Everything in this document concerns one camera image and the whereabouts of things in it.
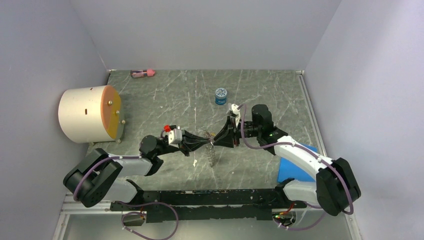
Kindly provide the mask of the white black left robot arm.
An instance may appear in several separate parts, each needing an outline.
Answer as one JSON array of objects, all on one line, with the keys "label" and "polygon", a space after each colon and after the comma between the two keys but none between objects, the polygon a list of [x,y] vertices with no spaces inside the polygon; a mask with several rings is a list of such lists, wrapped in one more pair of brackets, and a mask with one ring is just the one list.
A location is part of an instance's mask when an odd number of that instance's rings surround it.
[{"label": "white black left robot arm", "polygon": [[163,165],[161,155],[181,152],[186,157],[204,145],[211,145],[208,137],[186,130],[172,129],[167,135],[145,136],[138,155],[116,155],[96,148],[79,162],[63,179],[63,185],[76,202],[91,208],[101,201],[123,202],[130,210],[137,210],[145,201],[145,192],[130,176],[152,176]]}]

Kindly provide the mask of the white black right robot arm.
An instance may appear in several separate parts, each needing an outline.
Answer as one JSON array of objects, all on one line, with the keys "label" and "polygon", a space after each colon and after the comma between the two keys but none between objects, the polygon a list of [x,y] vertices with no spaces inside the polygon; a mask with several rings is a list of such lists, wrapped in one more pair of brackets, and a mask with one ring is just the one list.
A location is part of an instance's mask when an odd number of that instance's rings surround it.
[{"label": "white black right robot arm", "polygon": [[309,175],[313,182],[295,178],[283,181],[281,190],[274,195],[276,204],[282,208],[302,201],[331,216],[354,213],[354,201],[361,197],[361,190],[347,160],[332,159],[300,144],[275,126],[265,104],[252,107],[251,121],[245,120],[246,112],[244,104],[230,103],[226,123],[213,138],[212,145],[235,148],[244,142],[250,149],[265,150],[288,160]]}]

